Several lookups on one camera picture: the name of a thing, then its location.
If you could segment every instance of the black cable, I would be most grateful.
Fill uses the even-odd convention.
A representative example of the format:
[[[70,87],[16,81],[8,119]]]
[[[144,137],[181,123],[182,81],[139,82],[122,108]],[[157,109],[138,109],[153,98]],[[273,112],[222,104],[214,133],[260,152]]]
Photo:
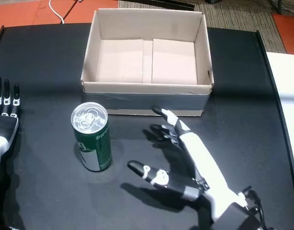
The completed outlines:
[[[266,224],[265,224],[264,211],[263,211],[261,202],[257,203],[257,208],[259,210],[259,217],[260,217],[260,222],[261,222],[262,228],[263,228],[263,230],[268,230],[268,228],[266,227]]]
[[[72,11],[73,7],[75,6],[75,4],[78,2],[79,0],[74,0],[74,3],[72,4],[72,6],[70,7],[70,9],[67,11],[67,13],[65,14],[65,16],[63,17],[63,19],[65,20],[66,17],[68,16],[68,14]]]

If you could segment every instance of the black tabletop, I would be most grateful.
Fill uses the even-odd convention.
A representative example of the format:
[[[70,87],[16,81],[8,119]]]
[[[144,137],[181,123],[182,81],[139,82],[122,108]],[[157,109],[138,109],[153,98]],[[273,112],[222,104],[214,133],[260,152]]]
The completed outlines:
[[[81,103],[89,28],[13,27],[0,38],[0,76],[22,91],[20,128],[6,160],[5,222],[28,230],[198,229],[199,208],[159,193],[126,167],[139,160],[188,173],[181,152],[160,149],[143,133],[162,118],[110,115],[112,165],[97,173],[82,166],[70,116]],[[209,38],[215,87],[203,116],[183,120],[231,189],[253,186],[267,224],[292,228],[293,162],[257,35],[209,28]]]

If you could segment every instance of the can top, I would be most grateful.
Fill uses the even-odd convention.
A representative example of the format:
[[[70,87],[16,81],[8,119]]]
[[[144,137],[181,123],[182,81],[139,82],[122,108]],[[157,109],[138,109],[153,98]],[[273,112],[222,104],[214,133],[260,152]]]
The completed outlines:
[[[77,106],[71,114],[71,123],[80,133],[91,134],[100,131],[107,124],[106,109],[95,102],[86,102]]]

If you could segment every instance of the can label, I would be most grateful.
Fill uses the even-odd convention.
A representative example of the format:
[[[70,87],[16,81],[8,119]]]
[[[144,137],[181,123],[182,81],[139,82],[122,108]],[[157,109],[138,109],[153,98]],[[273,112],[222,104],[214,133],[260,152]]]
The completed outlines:
[[[107,168],[111,162],[111,149],[108,126],[103,132],[85,135],[76,132],[76,138],[80,146],[82,163],[92,171],[101,171]]]
[[[71,115],[82,163],[91,171],[101,171],[111,162],[107,112],[97,103],[79,105]]]

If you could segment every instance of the open cardboard box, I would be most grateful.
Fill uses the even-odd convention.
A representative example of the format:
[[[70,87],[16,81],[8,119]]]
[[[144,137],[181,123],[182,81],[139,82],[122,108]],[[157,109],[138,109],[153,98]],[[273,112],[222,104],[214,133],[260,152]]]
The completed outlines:
[[[84,100],[110,114],[154,115],[152,106],[200,116],[214,84],[201,12],[99,9],[81,77]]]

